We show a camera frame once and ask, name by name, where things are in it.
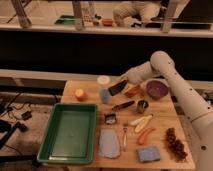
blue object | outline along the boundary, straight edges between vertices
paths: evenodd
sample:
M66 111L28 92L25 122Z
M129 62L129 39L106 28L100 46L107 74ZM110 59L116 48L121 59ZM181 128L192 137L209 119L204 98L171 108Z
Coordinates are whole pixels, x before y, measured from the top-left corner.
M102 128L99 139L99 155L107 158L118 158L121 154L118 135L114 129Z
M150 146L137 150L140 162L152 162L160 160L160 153L157 147Z
M107 104L109 102L110 93L109 93L108 89L102 88L99 91L99 95L100 95L100 99L101 99L102 103Z

fork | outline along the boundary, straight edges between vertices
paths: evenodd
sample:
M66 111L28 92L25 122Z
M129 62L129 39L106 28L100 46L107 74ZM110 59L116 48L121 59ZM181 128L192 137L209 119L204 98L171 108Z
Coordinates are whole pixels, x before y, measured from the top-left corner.
M124 131L123 151L126 151L127 148L127 129L128 129L128 122L125 122L123 123L123 131Z

green tray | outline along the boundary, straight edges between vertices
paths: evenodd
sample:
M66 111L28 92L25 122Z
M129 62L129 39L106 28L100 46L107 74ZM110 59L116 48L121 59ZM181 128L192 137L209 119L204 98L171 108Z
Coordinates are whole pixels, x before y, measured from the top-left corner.
M95 104L54 105L37 160L41 163L91 163L96 113Z
M62 15L55 22L55 25L73 25L73 24L75 24L75 17L72 15Z

red object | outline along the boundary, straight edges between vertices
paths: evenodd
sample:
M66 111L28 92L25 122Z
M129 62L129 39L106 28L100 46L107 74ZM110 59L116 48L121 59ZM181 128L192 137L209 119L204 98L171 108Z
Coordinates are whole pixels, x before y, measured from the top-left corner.
M154 128L154 127L145 129L145 130L141 133L141 135L139 136L139 138L138 138L138 144L143 145L144 142L145 142L146 139L147 139L147 136L148 136L152 131L155 131L155 128Z
M103 26L112 26L113 20L110 18L102 19L102 24L103 24Z
M168 94L169 88L161 81L154 80L147 83L146 91L151 98L158 100Z
M136 95L139 91L140 91L140 85L136 85L130 89L128 89L124 94L127 97L133 97L134 95Z

wooden table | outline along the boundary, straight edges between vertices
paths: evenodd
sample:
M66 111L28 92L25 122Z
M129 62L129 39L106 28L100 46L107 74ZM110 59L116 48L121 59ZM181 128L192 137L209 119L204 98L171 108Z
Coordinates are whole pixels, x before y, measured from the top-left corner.
M74 96L74 92L77 88L83 88L88 94L88 100L83 103L95 103L98 106L97 114L97 130L96 130L96 142L94 151L94 160L86 167L94 168L140 168L140 169L194 169L195 164L193 162L191 152L189 150L188 142L184 135L181 123L178 119L177 113L173 106L170 95L163 97L162 99L155 101L152 100L145 92L145 83L141 85L143 89L142 95L135 95L133 98L127 98L123 94L118 94L111 97L109 104L102 104L99 98L99 85L95 81L67 81L61 99L62 103L78 102ZM147 127L155 127L156 130L152 132L143 146L137 144L139 134L134 132L134 128L129 126L127 150L124 152L121 150L121 155L117 159L108 159L100 157L98 155L98 140L100 130L102 128L113 128L119 137L119 141L123 142L123 127L122 124L126 121L130 122L142 115L138 114L136 110L137 101L145 99L149 102L149 108L143 115L154 114L153 119ZM135 100L136 103L126 109L117 112L118 122L115 125L106 125L104 123L104 113L110 111L112 106L120 104L126 101ZM167 150L165 144L165 131L170 128L175 128L175 133L178 139L180 139L185 145L185 151L188 153L186 161L176 162L171 153ZM151 163L139 162L136 150L145 146L155 145L159 148L161 160Z

